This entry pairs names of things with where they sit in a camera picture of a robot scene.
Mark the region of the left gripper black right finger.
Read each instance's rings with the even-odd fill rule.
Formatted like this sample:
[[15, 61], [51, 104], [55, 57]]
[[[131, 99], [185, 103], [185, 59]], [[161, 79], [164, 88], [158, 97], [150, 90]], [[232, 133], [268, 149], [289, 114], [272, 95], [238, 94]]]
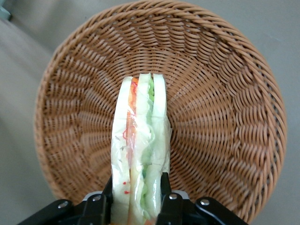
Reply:
[[182, 224], [182, 197], [171, 189], [169, 174], [164, 172], [161, 176], [161, 211], [157, 216], [157, 225]]

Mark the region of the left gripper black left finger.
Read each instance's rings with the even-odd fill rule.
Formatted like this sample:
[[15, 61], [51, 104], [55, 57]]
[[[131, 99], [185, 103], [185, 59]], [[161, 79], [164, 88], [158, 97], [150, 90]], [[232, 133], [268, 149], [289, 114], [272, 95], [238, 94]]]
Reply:
[[102, 193], [93, 194], [87, 198], [82, 216], [78, 220], [78, 225], [110, 224], [113, 202], [112, 187], [112, 177], [110, 177]]

